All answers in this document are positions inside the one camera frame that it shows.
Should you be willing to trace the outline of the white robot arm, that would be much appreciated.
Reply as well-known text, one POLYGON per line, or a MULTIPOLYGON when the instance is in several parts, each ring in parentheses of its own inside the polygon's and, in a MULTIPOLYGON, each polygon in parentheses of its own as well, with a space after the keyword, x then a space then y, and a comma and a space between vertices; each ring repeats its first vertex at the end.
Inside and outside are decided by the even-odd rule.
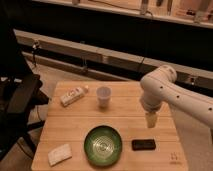
POLYGON ((143 89, 140 103, 148 115, 155 115, 162 102, 172 104, 179 110, 205 124, 211 130, 213 143, 213 98, 175 84, 176 70, 162 65, 144 75, 140 80, 143 89))

